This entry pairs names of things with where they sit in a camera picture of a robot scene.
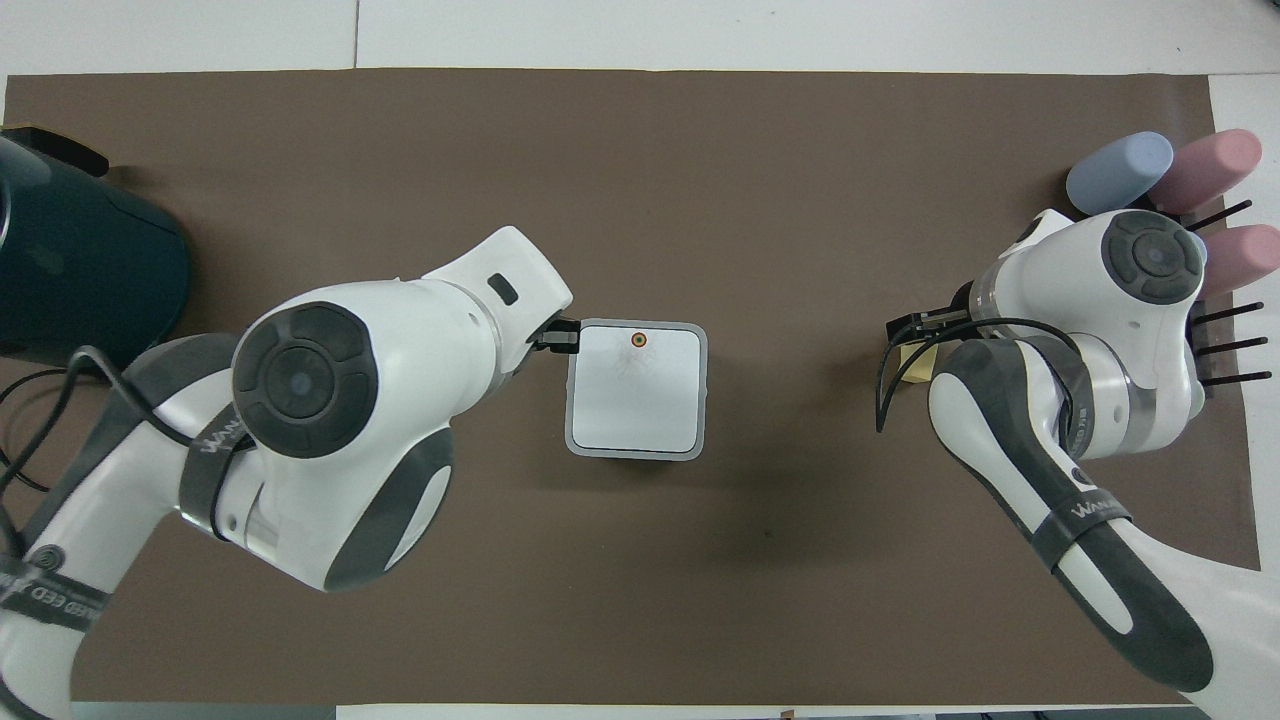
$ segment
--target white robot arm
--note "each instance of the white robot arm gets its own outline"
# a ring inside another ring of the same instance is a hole
[[[197,336],[141,356],[125,377],[195,442],[113,393],[23,530],[23,557],[0,560],[0,717],[70,717],[79,642],[174,510],[317,589],[389,571],[444,497],[449,419],[509,379],[571,300],[508,227],[421,279],[316,290],[238,343]]]
[[[1202,245],[1155,213],[1041,224],[974,283],[969,313],[1041,320],[1075,347],[983,328],[933,379],[933,429],[1137,669],[1216,720],[1271,717],[1280,580],[1152,539],[1076,465],[1164,447],[1199,411],[1184,328]]]

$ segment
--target white square coaster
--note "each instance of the white square coaster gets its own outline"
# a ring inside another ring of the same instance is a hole
[[[582,320],[564,443],[577,455],[692,460],[703,450],[707,333],[689,323]]]

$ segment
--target brown paper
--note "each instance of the brown paper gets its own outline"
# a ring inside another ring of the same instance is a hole
[[[566,361],[534,357],[457,419],[435,524],[366,589],[317,593],[170,518],[86,641],[78,700],[1180,700],[947,457],[927,386],[873,432],[872,378],[883,323],[946,305],[1065,209],[1071,163],[1142,129],[1212,132],[1204,78],[13,77],[6,109],[100,147],[113,182],[182,220],[182,333],[416,277],[515,224],[571,314],[698,323],[710,347],[707,445],[685,464],[572,455]],[[26,432],[49,400],[22,410]],[[33,471],[69,460],[92,400]],[[1158,539],[1257,566],[1238,391],[1174,447],[1087,469]]]

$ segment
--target pink foam cylinder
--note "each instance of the pink foam cylinder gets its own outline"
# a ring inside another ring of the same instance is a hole
[[[1235,187],[1262,161],[1262,142],[1247,129],[1225,129],[1183,146],[1147,197],[1156,209],[1188,215]]]
[[[1280,268],[1280,231],[1271,225],[1226,228],[1204,238],[1208,260],[1201,297],[1215,297]]]

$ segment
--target blue object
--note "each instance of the blue object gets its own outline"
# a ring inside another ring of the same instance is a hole
[[[0,355],[65,365],[93,345],[123,368],[173,329],[189,278],[163,210],[0,137]]]
[[[1158,132],[1139,132],[1080,160],[1066,174],[1066,196],[1082,213],[1128,208],[1174,163],[1174,146]]]

